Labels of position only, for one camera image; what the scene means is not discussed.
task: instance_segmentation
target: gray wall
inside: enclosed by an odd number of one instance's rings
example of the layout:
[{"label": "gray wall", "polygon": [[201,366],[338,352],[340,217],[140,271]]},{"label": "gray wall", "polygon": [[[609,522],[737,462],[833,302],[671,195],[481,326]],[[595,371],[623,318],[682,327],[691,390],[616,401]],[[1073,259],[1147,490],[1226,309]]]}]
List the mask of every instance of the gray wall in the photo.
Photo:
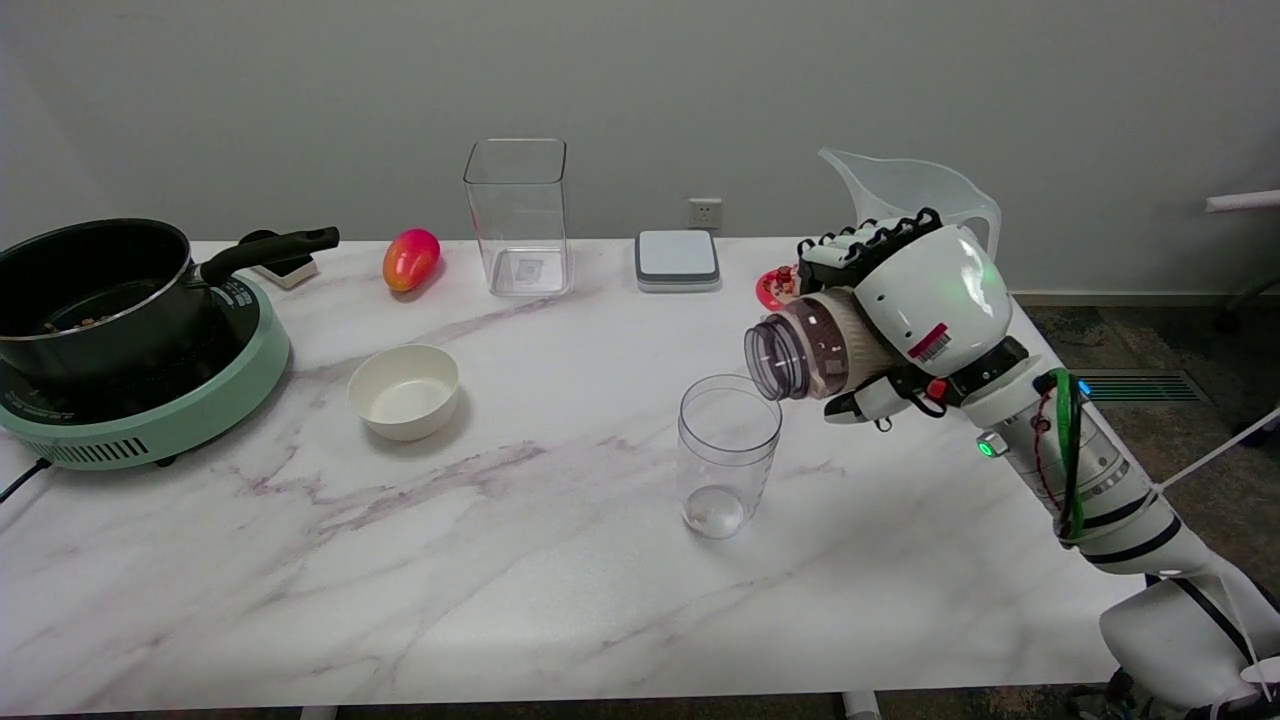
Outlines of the gray wall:
[{"label": "gray wall", "polygon": [[0,0],[0,238],[104,214],[192,237],[470,233],[485,136],[568,141],[570,228],[838,228],[822,145],[1004,209],[1019,290],[1215,292],[1280,269],[1275,0]]}]

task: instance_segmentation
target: barcode label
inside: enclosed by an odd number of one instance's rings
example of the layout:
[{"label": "barcode label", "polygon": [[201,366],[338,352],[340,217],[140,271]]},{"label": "barcode label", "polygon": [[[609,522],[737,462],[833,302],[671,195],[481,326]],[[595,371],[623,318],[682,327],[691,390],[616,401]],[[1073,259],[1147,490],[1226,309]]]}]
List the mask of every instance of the barcode label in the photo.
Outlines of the barcode label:
[{"label": "barcode label", "polygon": [[516,265],[516,282],[518,283],[531,283],[538,282],[538,278],[543,277],[543,261],[541,260],[525,260],[520,259]]},{"label": "barcode label", "polygon": [[928,334],[924,336],[924,340],[915,343],[911,350],[908,350],[906,355],[911,360],[929,363],[938,355],[942,355],[942,351],[947,348],[950,342],[951,336],[947,334],[947,327],[938,323],[932,331],[928,332]]}]

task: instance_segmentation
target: floor vent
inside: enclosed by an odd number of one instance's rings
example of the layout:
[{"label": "floor vent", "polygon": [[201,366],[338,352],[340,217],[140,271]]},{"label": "floor vent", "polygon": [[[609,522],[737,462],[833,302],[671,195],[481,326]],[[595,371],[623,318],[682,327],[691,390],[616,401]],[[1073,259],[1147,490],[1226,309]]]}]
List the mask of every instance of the floor vent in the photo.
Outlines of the floor vent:
[{"label": "floor vent", "polygon": [[1185,370],[1071,370],[1098,405],[1183,405],[1208,402]]}]

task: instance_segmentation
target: wall outlet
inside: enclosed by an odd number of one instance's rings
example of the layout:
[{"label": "wall outlet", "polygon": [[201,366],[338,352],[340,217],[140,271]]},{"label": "wall outlet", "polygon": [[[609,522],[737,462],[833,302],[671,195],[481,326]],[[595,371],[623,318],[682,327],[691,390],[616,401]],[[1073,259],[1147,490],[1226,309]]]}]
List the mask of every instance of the wall outlet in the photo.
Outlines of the wall outlet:
[{"label": "wall outlet", "polygon": [[699,229],[719,229],[724,220],[724,204],[719,197],[690,197],[689,227]]}]

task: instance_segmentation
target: red object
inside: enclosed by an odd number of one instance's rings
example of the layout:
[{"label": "red object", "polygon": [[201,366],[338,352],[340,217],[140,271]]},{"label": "red object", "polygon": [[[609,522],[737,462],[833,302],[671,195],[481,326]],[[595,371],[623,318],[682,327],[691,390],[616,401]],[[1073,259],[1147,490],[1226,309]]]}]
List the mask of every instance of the red object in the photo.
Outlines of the red object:
[{"label": "red object", "polygon": [[383,281],[396,292],[422,284],[440,261],[440,241],[422,228],[404,231],[383,256]]},{"label": "red object", "polygon": [[1036,418],[1037,418],[1037,423],[1036,423],[1036,442],[1032,443],[1032,447],[1033,447],[1033,450],[1036,452],[1036,474],[1038,474],[1041,477],[1041,487],[1044,488],[1044,495],[1047,495],[1048,498],[1053,501],[1053,507],[1059,512],[1061,512],[1062,511],[1062,503],[1059,502],[1056,497],[1053,497],[1053,491],[1048,489],[1048,479],[1044,477],[1044,465],[1041,462],[1041,457],[1039,457],[1039,437],[1042,434],[1044,434],[1044,430],[1041,429],[1041,424],[1039,424],[1038,420],[1044,416],[1044,404],[1046,402],[1048,402],[1048,393],[1047,392],[1043,396],[1041,396],[1039,407],[1036,409]]},{"label": "red object", "polygon": [[942,397],[946,393],[947,393],[947,382],[943,380],[942,378],[933,378],[932,380],[929,380],[928,387],[924,388],[924,395],[932,397],[933,400],[937,400],[938,402],[942,401]]},{"label": "red object", "polygon": [[795,268],[782,265],[760,275],[755,282],[755,297],[765,309],[778,311],[800,293]]}]

